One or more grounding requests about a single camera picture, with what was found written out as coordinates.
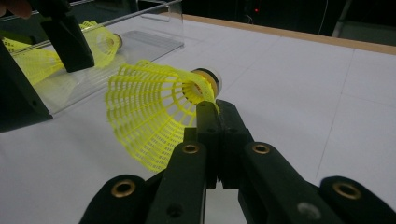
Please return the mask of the clear plastic container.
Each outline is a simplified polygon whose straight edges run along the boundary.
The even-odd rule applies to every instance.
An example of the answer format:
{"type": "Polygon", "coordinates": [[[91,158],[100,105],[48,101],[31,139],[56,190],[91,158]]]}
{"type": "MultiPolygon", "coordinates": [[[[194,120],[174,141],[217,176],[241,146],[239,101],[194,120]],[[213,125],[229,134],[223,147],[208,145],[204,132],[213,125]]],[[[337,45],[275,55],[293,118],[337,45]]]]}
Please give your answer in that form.
{"type": "MultiPolygon", "coordinates": [[[[51,115],[65,110],[106,86],[109,77],[125,64],[154,61],[184,46],[181,0],[70,0],[71,14],[79,24],[96,21],[119,35],[122,47],[112,63],[69,73],[59,70],[33,85],[51,115]]],[[[34,12],[28,20],[0,18],[0,36],[29,44],[27,49],[55,51],[34,12]]]]}

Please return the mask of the white table cover sheet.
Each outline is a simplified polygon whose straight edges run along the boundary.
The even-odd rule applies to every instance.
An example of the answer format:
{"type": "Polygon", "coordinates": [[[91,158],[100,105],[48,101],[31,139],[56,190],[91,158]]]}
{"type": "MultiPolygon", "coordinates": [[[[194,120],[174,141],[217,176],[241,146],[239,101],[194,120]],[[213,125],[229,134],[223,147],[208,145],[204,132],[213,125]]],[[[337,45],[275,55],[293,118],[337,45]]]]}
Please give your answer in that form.
{"type": "MultiPolygon", "coordinates": [[[[396,48],[188,16],[163,63],[208,67],[254,139],[311,183],[360,182],[396,209],[396,48]]],[[[146,176],[115,139],[102,93],[0,133],[0,224],[78,224],[110,178],[146,176]]]]}

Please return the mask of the yellow plastic shuttlecock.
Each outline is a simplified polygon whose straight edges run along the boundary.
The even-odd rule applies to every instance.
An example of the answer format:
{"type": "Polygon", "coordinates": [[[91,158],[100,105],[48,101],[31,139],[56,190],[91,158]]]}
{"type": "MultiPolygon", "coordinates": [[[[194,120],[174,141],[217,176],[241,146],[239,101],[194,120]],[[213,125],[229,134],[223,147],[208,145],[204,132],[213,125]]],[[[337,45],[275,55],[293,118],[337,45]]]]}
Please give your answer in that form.
{"type": "Polygon", "coordinates": [[[84,21],[79,27],[92,52],[94,66],[103,68],[110,65],[122,47],[121,37],[96,21],[84,21]]]}
{"type": "Polygon", "coordinates": [[[126,151],[152,172],[166,168],[184,130],[196,125],[196,106],[216,102],[221,78],[213,70],[176,69],[142,60],[124,64],[105,94],[106,115],[126,151]]]}
{"type": "Polygon", "coordinates": [[[64,65],[55,51],[27,49],[30,47],[29,44],[6,37],[3,37],[2,41],[32,85],[64,69],[64,65]]]}

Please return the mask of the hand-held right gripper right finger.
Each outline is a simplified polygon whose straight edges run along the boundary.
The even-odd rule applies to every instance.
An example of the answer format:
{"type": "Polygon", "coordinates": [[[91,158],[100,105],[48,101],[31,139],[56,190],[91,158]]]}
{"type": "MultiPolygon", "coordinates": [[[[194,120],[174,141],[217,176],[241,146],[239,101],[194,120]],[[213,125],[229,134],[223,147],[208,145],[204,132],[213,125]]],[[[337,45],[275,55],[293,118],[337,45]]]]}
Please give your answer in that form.
{"type": "Polygon", "coordinates": [[[217,104],[221,128],[218,177],[225,189],[238,189],[244,170],[241,154],[252,137],[235,105],[223,100],[217,104]]]}

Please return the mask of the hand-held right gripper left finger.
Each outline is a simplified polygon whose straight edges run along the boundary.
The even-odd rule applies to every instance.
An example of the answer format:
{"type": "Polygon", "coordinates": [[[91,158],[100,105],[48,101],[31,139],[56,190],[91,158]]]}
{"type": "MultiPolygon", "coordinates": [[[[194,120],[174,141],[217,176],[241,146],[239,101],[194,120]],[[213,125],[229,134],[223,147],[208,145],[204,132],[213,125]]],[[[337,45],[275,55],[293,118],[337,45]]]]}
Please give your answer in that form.
{"type": "Polygon", "coordinates": [[[219,121],[213,103],[203,101],[196,106],[196,126],[186,128],[184,141],[195,141],[206,148],[206,186],[214,189],[218,181],[219,121]]]}

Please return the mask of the white metal desk frame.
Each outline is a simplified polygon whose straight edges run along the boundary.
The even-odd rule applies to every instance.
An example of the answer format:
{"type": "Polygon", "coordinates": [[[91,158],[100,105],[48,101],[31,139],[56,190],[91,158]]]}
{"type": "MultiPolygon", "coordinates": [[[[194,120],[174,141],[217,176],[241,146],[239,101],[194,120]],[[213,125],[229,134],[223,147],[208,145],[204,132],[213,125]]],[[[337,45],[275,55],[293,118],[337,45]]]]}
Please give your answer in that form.
{"type": "Polygon", "coordinates": [[[347,13],[349,11],[349,8],[350,8],[352,2],[353,2],[353,0],[346,0],[346,3],[344,5],[344,7],[343,7],[343,10],[342,10],[341,14],[340,14],[340,17],[339,17],[339,19],[337,20],[337,23],[334,26],[334,29],[333,29],[333,32],[332,32],[332,37],[339,37],[340,36],[340,34],[342,32],[342,29],[343,29],[343,26],[344,26],[344,22],[345,22],[346,17],[347,17],[347,13]]]}

